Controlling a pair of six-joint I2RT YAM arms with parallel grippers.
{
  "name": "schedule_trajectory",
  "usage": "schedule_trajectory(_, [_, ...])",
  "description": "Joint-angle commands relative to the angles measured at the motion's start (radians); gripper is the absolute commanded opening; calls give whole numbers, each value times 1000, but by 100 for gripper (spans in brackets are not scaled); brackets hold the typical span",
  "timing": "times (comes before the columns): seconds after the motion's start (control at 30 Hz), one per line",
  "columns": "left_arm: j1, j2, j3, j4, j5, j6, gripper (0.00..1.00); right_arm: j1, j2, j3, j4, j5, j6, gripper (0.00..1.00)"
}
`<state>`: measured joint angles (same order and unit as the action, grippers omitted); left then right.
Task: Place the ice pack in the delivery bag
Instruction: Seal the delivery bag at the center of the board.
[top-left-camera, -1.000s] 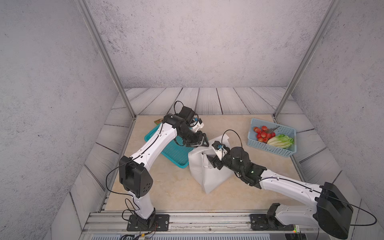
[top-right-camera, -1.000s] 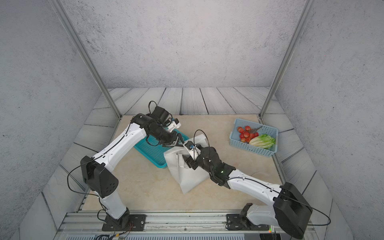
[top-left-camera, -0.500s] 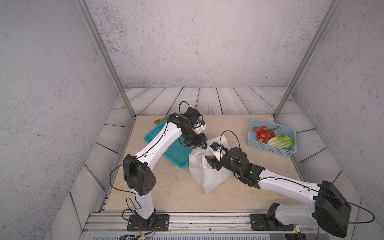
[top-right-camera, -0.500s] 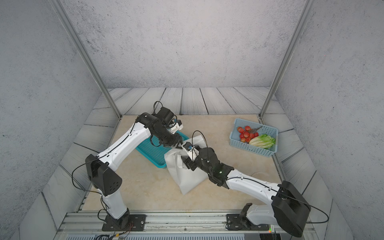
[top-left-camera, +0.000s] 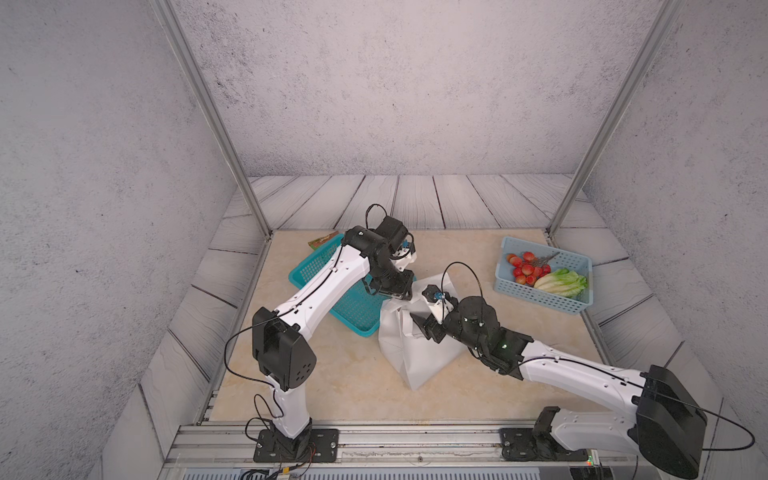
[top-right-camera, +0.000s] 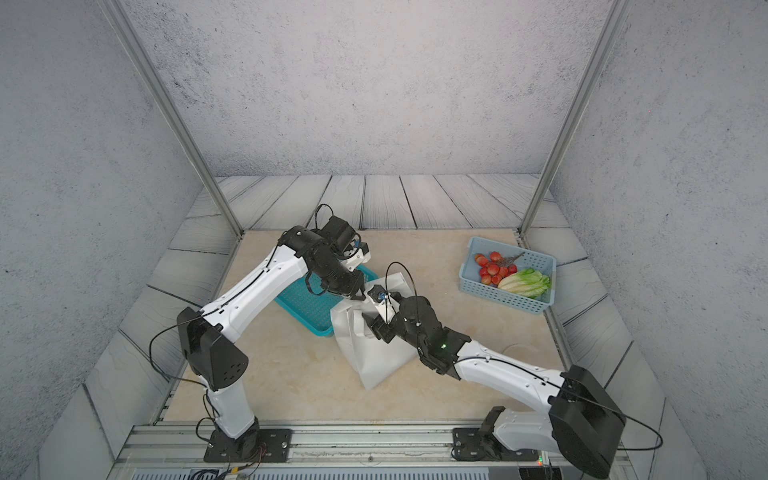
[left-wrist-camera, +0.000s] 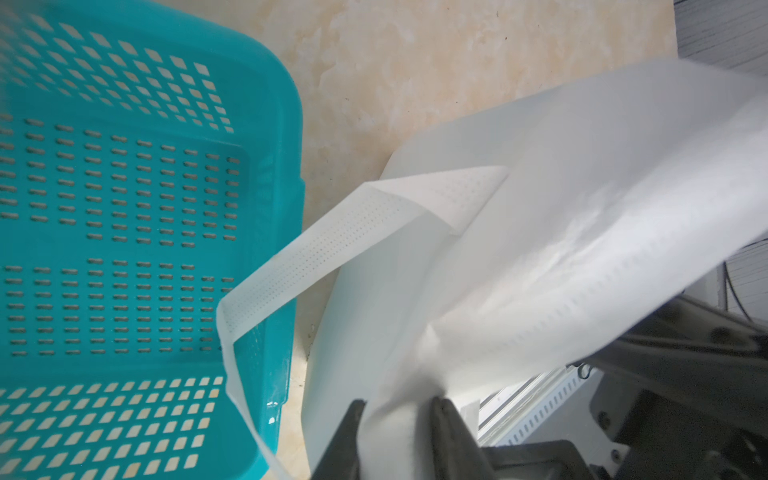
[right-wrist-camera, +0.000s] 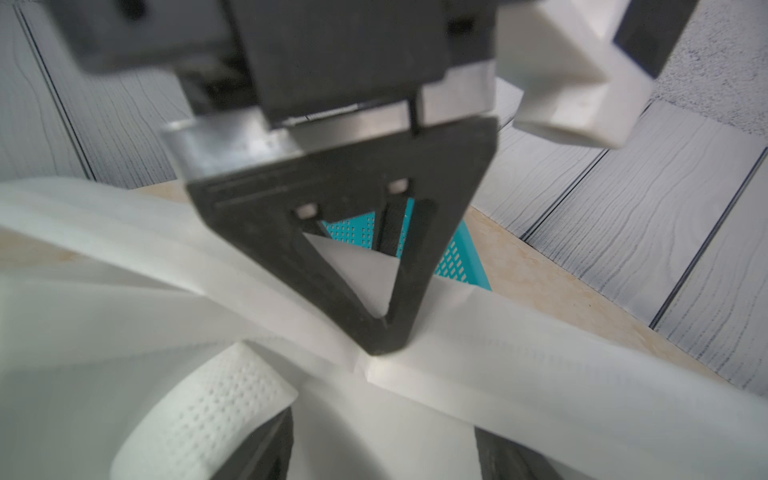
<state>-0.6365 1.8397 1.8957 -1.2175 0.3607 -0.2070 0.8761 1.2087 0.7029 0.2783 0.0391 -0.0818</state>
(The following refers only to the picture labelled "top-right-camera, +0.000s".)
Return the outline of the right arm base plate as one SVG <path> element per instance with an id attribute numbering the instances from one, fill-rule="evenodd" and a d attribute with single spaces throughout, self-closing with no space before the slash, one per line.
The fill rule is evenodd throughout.
<path id="1" fill-rule="evenodd" d="M 530 449 L 509 450 L 479 428 L 454 428 L 451 457 L 460 462 L 538 462 L 541 454 Z"/>

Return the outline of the white insulated delivery bag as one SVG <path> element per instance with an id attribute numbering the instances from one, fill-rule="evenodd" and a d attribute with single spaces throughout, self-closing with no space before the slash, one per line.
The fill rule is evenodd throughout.
<path id="1" fill-rule="evenodd" d="M 417 356 L 416 349 L 395 336 L 386 342 L 369 328 L 364 315 L 383 316 L 382 302 L 345 299 L 330 310 L 337 344 L 366 390 L 372 390 Z"/>

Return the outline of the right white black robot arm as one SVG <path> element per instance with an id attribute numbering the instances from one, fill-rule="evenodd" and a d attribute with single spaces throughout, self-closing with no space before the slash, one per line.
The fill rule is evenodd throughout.
<path id="1" fill-rule="evenodd" d="M 424 296 L 375 287 L 362 317 L 377 339 L 404 341 L 435 373 L 484 385 L 544 416 L 537 432 L 523 432 L 504 408 L 491 409 L 479 429 L 488 438 L 483 449 L 558 452 L 587 475 L 609 477 L 627 417 L 587 369 L 544 369 L 495 352 L 444 326 Z"/>

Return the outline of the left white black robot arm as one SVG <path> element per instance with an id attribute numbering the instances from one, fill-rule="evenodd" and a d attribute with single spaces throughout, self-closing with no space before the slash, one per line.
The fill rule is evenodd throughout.
<path id="1" fill-rule="evenodd" d="M 201 308 L 178 314 L 182 355 L 204 387 L 212 413 L 210 445 L 240 445 L 259 432 L 243 380 L 249 357 L 240 349 L 240 340 L 256 327 L 263 311 L 291 284 L 313 276 L 320 281 L 320 296 L 362 299 L 365 276 L 359 266 L 369 259 L 360 234 L 337 216 L 322 227 L 294 226 L 228 291 Z"/>

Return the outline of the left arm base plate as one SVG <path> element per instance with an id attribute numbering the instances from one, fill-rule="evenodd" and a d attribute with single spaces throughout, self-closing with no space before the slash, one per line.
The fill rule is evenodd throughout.
<path id="1" fill-rule="evenodd" d="M 237 439 L 216 428 L 208 440 L 205 463 L 285 463 L 291 447 L 292 429 L 253 426 Z"/>

